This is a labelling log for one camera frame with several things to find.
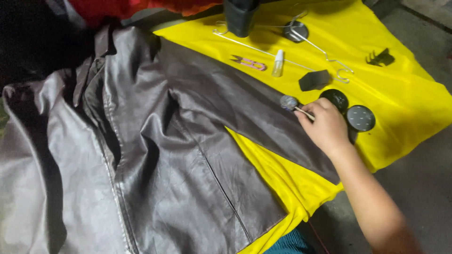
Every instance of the wooden stick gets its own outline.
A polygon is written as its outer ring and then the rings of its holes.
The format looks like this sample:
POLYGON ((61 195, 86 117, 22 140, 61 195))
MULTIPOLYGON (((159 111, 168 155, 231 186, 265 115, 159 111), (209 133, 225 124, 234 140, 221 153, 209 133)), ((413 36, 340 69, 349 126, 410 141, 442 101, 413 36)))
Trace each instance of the wooden stick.
POLYGON ((309 119, 311 119, 312 121, 315 121, 315 117, 312 116, 311 114, 309 114, 308 112, 304 111, 303 109, 299 108, 299 107, 295 107, 296 110, 300 111, 301 113, 305 114, 309 119))

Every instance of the wire hanger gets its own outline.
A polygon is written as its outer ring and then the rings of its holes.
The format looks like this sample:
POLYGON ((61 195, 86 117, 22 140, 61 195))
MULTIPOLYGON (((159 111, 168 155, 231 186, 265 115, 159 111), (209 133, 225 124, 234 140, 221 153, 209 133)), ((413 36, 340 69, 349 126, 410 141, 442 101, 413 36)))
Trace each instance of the wire hanger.
MULTIPOLYGON (((338 70, 336 71, 336 77, 333 77, 333 79, 335 79, 335 80, 337 80, 337 81, 339 81, 339 82, 342 82, 342 83, 344 83, 344 84, 348 84, 348 83, 350 82, 350 79, 342 77, 342 76, 340 75, 340 72, 341 72, 341 71, 346 71, 346 72, 349 72, 349 71, 350 71, 350 72, 353 73, 353 74, 354 74, 355 72, 354 72, 352 69, 350 69, 348 66, 346 66, 345 64, 343 64, 342 62, 340 62, 339 60, 329 59, 329 58, 328 58, 328 54, 327 54, 323 49, 321 49, 320 47, 318 47, 317 45, 315 45, 314 43, 312 43, 312 42, 309 41, 307 38, 303 37, 301 34, 299 34, 297 31, 295 31, 295 30, 293 29, 293 23, 294 23, 297 19, 300 19, 300 18, 306 16, 307 14, 308 14, 308 11, 307 11, 307 10, 304 10, 302 13, 300 13, 300 14, 298 14, 297 16, 293 17, 293 18, 292 18, 292 21, 289 23, 289 25, 286 25, 286 26, 261 25, 261 24, 256 24, 255 26, 277 27, 277 28, 290 27, 290 30, 291 30, 292 33, 294 33, 294 34, 295 34, 296 36, 298 36, 299 38, 305 40, 306 42, 308 42, 309 44, 311 44, 312 46, 314 46, 316 49, 318 49, 319 51, 321 51, 321 52, 325 55, 325 59, 326 59, 327 61, 329 61, 329 62, 337 62, 337 63, 339 63, 340 65, 342 65, 343 68, 338 69, 338 70)), ((226 21, 217 21, 216 25, 217 25, 217 26, 226 26, 226 21)), ((257 50, 257 51, 262 52, 262 53, 264 53, 264 54, 271 55, 271 56, 276 56, 276 55, 270 54, 270 53, 268 53, 268 52, 266 52, 266 51, 260 50, 260 49, 258 49, 258 48, 255 48, 255 47, 246 45, 246 44, 244 44, 244 43, 238 42, 238 41, 236 41, 236 40, 234 40, 234 39, 230 39, 230 38, 224 36, 224 34, 226 34, 226 33, 228 33, 228 32, 229 32, 229 31, 228 31, 227 28, 226 28, 226 30, 225 30, 224 32, 220 32, 220 31, 219 31, 218 29, 216 29, 216 28, 212 30, 212 33, 215 34, 215 35, 217 35, 217 36, 220 36, 220 37, 225 38, 225 39, 227 39, 227 40, 230 40, 230 41, 232 41, 232 42, 238 43, 238 44, 240 44, 240 45, 242 45, 242 46, 249 47, 249 48, 251 48, 251 49, 257 50)), ((305 68, 305 69, 307 69, 307 70, 310 70, 310 71, 315 71, 314 69, 311 69, 311 68, 309 68, 309 67, 303 66, 303 65, 301 65, 301 64, 298 64, 298 63, 295 63, 295 62, 292 62, 292 61, 289 61, 289 60, 286 60, 286 59, 284 59, 284 61, 290 62, 290 63, 295 64, 295 65, 300 66, 300 67, 303 67, 303 68, 305 68)))

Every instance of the small spray bottle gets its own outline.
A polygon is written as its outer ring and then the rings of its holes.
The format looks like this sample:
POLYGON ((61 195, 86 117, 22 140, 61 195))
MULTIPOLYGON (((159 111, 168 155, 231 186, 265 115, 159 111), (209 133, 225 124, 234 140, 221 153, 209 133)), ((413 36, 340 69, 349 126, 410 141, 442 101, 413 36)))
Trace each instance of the small spray bottle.
POLYGON ((273 77, 281 77, 281 72, 283 70, 283 61, 284 61, 284 52, 282 49, 278 50, 278 53, 275 57, 275 63, 273 64, 273 71, 272 76, 273 77))

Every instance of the yellow cloth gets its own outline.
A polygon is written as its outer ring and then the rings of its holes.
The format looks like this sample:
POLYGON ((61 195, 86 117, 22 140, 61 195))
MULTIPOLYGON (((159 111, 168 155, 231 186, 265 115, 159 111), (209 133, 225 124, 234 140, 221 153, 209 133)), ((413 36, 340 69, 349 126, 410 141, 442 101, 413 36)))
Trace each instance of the yellow cloth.
MULTIPOLYGON (((354 74, 341 72, 342 76, 350 79, 349 84, 334 80, 323 90, 341 90, 347 95, 350 106, 364 105, 376 117, 375 127, 359 133, 356 141, 357 149, 372 172, 408 154, 420 142, 452 122, 452 97, 445 87, 434 82, 413 54, 361 1, 295 5, 297 2, 286 0, 261 5, 256 13, 256 24, 283 26, 303 10, 309 11, 308 15, 298 19, 308 27, 308 39, 325 50, 330 59, 340 60, 354 71, 354 74), (393 64, 378 67, 365 62, 369 53, 375 51, 378 54, 385 48, 389 48, 395 57, 393 64)), ((272 77, 274 57, 212 34, 214 28, 221 32, 226 29, 215 25, 218 20, 224 20, 224 16, 178 24, 155 34, 233 66, 284 94, 297 97, 301 103, 319 97, 322 91, 300 91, 298 80, 309 70, 284 62, 282 77, 272 77), (234 59, 231 55, 264 63, 268 70, 259 71, 231 61, 234 59)), ((231 33, 225 36, 274 55, 278 49, 283 49, 285 59, 316 71, 328 69, 332 76, 342 67, 326 61, 325 56, 307 42, 295 44, 283 38, 281 30, 255 26, 247 38, 237 38, 231 33)), ((264 252, 342 190, 342 184, 334 185, 232 130, 229 132, 288 212, 284 220, 240 254, 264 252)))

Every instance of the red cord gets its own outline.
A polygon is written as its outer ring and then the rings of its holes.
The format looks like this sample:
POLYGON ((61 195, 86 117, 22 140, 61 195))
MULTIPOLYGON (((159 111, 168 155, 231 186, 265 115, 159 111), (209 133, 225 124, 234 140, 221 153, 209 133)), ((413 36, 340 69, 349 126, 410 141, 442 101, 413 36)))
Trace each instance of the red cord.
POLYGON ((315 236, 317 237, 317 240, 319 240, 320 244, 323 247, 323 250, 325 251, 326 254, 330 254, 330 252, 327 250, 325 244, 323 244, 322 240, 320 239, 319 235, 317 234, 316 230, 314 229, 314 226, 311 224, 311 221, 308 221, 309 225, 312 228, 312 231, 314 231, 315 236))

